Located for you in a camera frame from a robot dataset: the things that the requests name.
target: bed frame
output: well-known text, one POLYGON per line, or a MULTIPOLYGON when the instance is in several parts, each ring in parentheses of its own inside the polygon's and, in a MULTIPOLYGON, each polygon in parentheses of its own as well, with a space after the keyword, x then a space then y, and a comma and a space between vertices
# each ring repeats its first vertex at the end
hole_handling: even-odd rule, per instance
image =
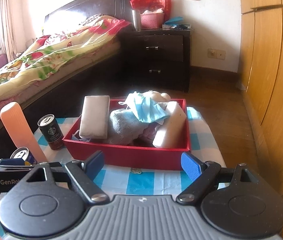
MULTIPOLYGON (((58 19, 52 16, 63 11, 80 12, 86 17, 102 13, 132 22, 130 0, 75 0, 48 14, 45 17, 45 26, 53 26, 54 21, 58 19)), ((46 114, 54 114, 56 117, 79 116, 86 95, 107 94, 110 97, 118 97, 126 94, 117 86, 123 79, 122 68, 121 55, 115 54, 69 77, 57 87, 47 88, 46 93, 34 102, 22 104, 31 130, 33 132, 37 130, 38 120, 46 114)), ((14 143, 0 121, 0 158, 9 158, 15 149, 14 143)))

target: drawer handle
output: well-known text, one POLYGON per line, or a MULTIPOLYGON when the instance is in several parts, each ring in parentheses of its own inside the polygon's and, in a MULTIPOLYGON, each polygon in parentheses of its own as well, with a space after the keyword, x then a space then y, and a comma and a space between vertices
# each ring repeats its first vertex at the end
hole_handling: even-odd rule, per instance
POLYGON ((160 74, 160 70, 158 69, 149 69, 149 73, 152 73, 152 72, 157 72, 158 74, 160 74))
POLYGON ((150 47, 146 47, 146 50, 149 50, 149 49, 155 49, 155 50, 158 50, 158 46, 150 46, 150 47))

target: curtain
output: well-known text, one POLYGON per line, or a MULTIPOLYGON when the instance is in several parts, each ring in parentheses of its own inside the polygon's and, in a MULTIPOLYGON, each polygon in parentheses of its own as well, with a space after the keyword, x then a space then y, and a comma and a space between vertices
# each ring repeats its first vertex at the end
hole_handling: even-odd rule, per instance
POLYGON ((9 0, 0 0, 0 44, 3 52, 7 54, 8 61, 14 60, 17 50, 14 42, 9 0))

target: can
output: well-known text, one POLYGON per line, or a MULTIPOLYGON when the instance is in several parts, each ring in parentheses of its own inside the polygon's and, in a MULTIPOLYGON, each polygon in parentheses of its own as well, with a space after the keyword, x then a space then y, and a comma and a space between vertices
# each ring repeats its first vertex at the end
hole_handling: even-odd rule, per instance
POLYGON ((40 118, 38 121, 38 127, 52 150, 56 151, 64 146, 62 141, 64 135, 62 134, 53 114, 47 114, 40 118))
POLYGON ((140 10, 132 10, 132 19, 134 21, 135 30, 141 31, 140 10))
POLYGON ((27 147, 18 148, 16 151, 12 153, 10 156, 11 159, 23 159, 25 161, 25 165, 34 165, 37 164, 36 159, 32 155, 32 153, 28 150, 27 147))

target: gray plastic panel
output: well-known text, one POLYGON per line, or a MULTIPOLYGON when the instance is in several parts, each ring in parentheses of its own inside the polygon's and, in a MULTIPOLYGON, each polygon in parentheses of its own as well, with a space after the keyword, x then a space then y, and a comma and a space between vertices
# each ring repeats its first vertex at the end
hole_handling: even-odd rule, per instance
MULTIPOLYGON (((5 240, 16 239, 6 235, 5 240)), ((206 224, 192 206, 175 203, 170 195, 117 195, 92 207, 83 221, 52 240, 232 240, 206 224)), ((265 238, 281 240, 280 236, 265 238)))

